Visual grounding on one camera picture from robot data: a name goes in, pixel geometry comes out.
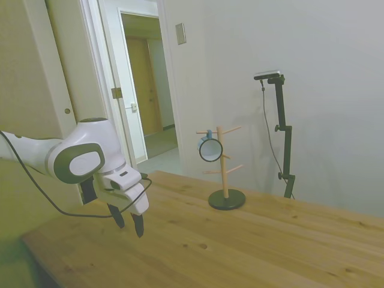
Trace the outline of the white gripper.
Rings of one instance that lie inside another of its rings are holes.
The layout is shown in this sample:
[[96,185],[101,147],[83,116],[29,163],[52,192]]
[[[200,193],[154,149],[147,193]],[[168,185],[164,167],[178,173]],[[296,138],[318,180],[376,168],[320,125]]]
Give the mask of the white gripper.
[[120,211],[128,207],[127,210],[131,213],[136,235],[139,238],[144,234],[144,220],[142,214],[149,208],[149,200],[144,189],[145,188],[141,183],[137,183],[125,191],[113,189],[105,190],[98,182],[95,183],[97,197],[108,203],[107,206],[110,214],[120,229],[125,227],[125,222]]

